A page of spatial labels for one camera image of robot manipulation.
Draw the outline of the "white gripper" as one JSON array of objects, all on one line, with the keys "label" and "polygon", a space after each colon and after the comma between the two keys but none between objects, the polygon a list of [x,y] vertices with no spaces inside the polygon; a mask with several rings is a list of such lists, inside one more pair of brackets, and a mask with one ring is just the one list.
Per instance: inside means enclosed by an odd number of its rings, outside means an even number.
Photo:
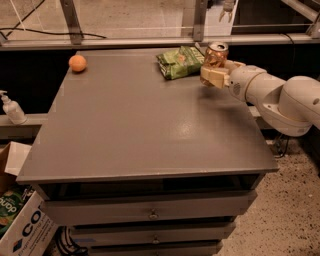
[{"label": "white gripper", "polygon": [[201,82],[206,86],[214,86],[219,89],[229,85],[229,92],[236,99],[242,102],[255,102],[256,99],[249,90],[256,77],[266,73],[266,70],[254,65],[245,66],[245,63],[232,60],[226,60],[224,67],[202,66],[200,70]]}]

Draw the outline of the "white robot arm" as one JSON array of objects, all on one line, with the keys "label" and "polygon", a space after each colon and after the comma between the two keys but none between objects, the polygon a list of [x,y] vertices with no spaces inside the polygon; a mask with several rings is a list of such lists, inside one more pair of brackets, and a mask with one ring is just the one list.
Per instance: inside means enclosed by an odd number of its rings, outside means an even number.
[{"label": "white robot arm", "polygon": [[320,82],[307,76],[283,80],[254,65],[227,60],[222,67],[204,64],[200,78],[207,86],[227,87],[238,100],[256,107],[262,119],[287,136],[320,129]]}]

